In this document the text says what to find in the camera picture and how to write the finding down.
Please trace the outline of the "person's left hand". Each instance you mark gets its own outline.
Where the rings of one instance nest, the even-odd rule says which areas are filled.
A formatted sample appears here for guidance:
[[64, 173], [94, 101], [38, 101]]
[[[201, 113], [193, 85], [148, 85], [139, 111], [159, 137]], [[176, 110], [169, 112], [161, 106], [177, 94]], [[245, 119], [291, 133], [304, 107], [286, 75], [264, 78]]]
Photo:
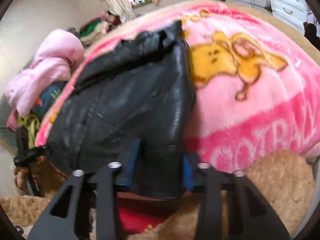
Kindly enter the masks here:
[[15, 167], [15, 170], [14, 170], [15, 184], [18, 189], [20, 189], [26, 194], [29, 193], [26, 182], [25, 182], [28, 172], [29, 172], [29, 168], [27, 167]]

